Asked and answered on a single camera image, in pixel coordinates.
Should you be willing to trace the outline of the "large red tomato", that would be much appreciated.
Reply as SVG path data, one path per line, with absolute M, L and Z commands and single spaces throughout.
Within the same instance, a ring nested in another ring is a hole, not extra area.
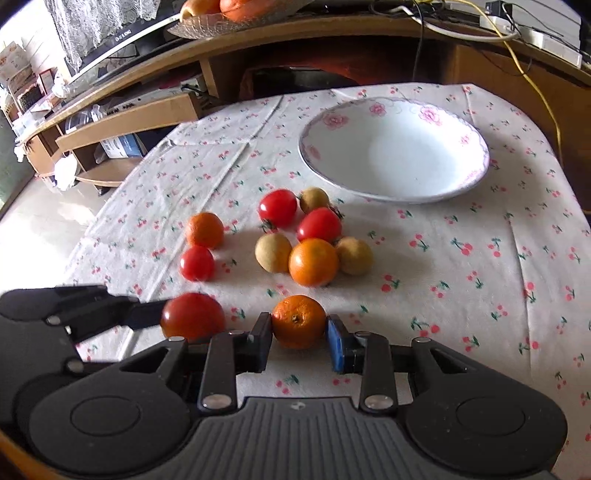
M 209 295 L 185 293 L 165 303 L 160 328 L 167 338 L 206 340 L 225 330 L 224 312 L 221 304 Z

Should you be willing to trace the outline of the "orange tangerine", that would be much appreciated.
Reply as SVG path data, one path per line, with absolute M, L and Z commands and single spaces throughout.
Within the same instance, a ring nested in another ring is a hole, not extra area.
M 224 226 L 215 214 L 201 212 L 193 215 L 185 226 L 185 239 L 190 247 L 216 249 L 223 242 Z
M 325 337 L 327 314 L 322 305 L 304 295 L 287 297 L 271 312 L 273 335 L 287 349 L 317 347 Z
M 307 239 L 290 252 L 288 272 L 294 282 L 304 287 L 324 287 L 339 272 L 335 247 L 322 239 Z

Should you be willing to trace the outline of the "red cherry tomato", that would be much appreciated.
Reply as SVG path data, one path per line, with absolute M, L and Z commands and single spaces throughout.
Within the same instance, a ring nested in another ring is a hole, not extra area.
M 297 216 L 297 197 L 287 189 L 271 191 L 259 202 L 259 218 L 275 228 L 290 227 Z
M 329 207 L 312 210 L 297 226 L 297 241 L 322 239 L 335 242 L 342 235 L 342 222 Z
M 191 282 L 204 282 L 214 276 L 214 258 L 211 250 L 202 246 L 192 246 L 180 257 L 179 271 L 184 279 Z

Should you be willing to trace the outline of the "tan longan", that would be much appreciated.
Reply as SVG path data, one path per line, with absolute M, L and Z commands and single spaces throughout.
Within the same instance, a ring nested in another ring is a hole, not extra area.
M 374 263 L 372 249 L 363 240 L 344 237 L 335 244 L 341 271 L 352 276 L 362 276 L 370 272 Z
M 286 273 L 292 248 L 290 240 L 283 234 L 264 234 L 256 242 L 254 255 L 259 266 L 266 272 Z
M 308 215 L 308 213 L 311 213 L 315 209 L 329 207 L 331 205 L 327 192 L 318 187 L 304 189 L 298 195 L 298 200 L 300 201 L 301 211 L 305 215 Z

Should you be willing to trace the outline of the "red cherry tomato top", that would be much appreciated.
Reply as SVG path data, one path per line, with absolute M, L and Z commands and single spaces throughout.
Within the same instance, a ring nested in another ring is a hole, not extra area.
M 290 227 L 297 216 L 297 197 L 287 189 L 271 191 L 259 202 L 259 218 L 275 228 Z

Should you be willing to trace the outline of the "tan longan top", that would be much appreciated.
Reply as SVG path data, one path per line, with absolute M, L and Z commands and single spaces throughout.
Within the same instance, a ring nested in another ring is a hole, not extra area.
M 308 215 L 308 213 L 311 213 L 315 209 L 329 207 L 331 205 L 327 192 L 318 187 L 304 189 L 298 195 L 298 200 L 300 201 L 301 211 L 305 215 Z

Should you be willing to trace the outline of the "cherry print tablecloth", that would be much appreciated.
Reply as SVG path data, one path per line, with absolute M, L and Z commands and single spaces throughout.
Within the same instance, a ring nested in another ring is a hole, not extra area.
M 298 137 L 394 102 L 419 129 L 448 110 L 485 138 L 472 191 L 398 206 L 335 188 Z M 214 297 L 230 328 L 260 312 L 322 305 L 353 330 L 439 341 L 531 385 L 568 421 L 562 479 L 590 474 L 590 227 L 548 140 L 517 107 L 473 85 L 328 90 L 231 105 L 176 127 L 129 175 L 76 246 L 66 278 L 141 300 Z

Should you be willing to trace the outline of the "blue white box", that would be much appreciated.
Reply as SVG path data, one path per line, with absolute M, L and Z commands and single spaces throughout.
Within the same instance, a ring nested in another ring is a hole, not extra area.
M 105 139 L 100 144 L 109 159 L 134 158 L 144 155 L 141 143 L 135 134 Z

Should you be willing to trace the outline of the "wooden TV cabinet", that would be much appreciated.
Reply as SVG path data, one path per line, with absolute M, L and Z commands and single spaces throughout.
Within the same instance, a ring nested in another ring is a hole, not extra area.
M 52 172 L 66 119 L 133 87 L 201 73 L 207 94 L 228 104 L 337 86 L 419 81 L 472 83 L 523 110 L 562 152 L 567 178 L 590 200 L 590 77 L 534 47 L 510 48 L 424 33 L 382 16 L 301 17 L 190 41 L 93 86 L 26 138 L 26 157 Z

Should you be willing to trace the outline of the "white floral ceramic plate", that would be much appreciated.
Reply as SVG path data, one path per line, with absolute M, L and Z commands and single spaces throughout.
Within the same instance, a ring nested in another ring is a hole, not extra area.
M 434 203 L 474 188 L 486 175 L 486 141 L 441 107 L 386 97 L 354 100 L 315 116 L 298 139 L 318 177 L 367 199 Z

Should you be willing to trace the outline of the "black television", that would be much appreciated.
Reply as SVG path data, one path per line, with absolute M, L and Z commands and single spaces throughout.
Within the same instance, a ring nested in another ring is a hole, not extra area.
M 71 81 L 78 80 L 101 61 L 112 58 L 120 50 L 135 44 L 140 39 L 154 32 L 163 34 L 166 28 L 180 19 L 180 6 L 180 1 L 162 1 L 154 19 L 135 20 L 107 36 L 98 46 L 93 47 L 82 57 L 81 66 L 76 72 L 73 72 L 73 68 L 69 67 L 72 73 Z

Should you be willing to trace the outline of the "white lace cloth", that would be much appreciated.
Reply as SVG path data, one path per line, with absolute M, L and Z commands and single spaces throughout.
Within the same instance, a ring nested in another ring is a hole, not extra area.
M 87 54 L 137 20 L 156 18 L 160 0 L 45 0 L 68 65 L 78 72 Z

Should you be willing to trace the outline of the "glass fruit dish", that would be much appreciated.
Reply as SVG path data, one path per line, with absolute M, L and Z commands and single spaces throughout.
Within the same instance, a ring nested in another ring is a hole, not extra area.
M 179 20 L 170 26 L 167 31 L 171 35 L 183 39 L 211 39 L 242 30 L 279 23 L 294 16 L 298 11 L 310 4 L 311 1 L 303 0 L 276 1 L 267 13 L 257 18 L 240 21 L 231 20 L 222 13 L 200 15 Z

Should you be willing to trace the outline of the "yellow apple on dish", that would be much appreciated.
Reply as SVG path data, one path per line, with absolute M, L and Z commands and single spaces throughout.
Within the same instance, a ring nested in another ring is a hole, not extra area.
M 185 0 L 180 10 L 180 20 L 219 13 L 218 0 Z

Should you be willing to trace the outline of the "large orange on dish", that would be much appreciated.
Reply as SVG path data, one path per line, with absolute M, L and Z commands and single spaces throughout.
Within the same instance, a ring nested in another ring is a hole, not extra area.
M 276 0 L 221 0 L 219 9 L 224 17 L 240 23 L 257 19 L 276 7 Z

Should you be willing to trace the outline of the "white power strip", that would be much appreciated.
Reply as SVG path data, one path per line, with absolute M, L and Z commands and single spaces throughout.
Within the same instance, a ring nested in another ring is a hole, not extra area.
M 514 27 L 509 20 L 497 16 L 492 16 L 489 20 L 480 16 L 479 22 L 482 28 L 491 31 L 497 28 L 504 35 L 517 33 L 518 39 L 524 43 L 550 53 L 578 69 L 582 67 L 582 54 L 558 37 L 530 27 Z

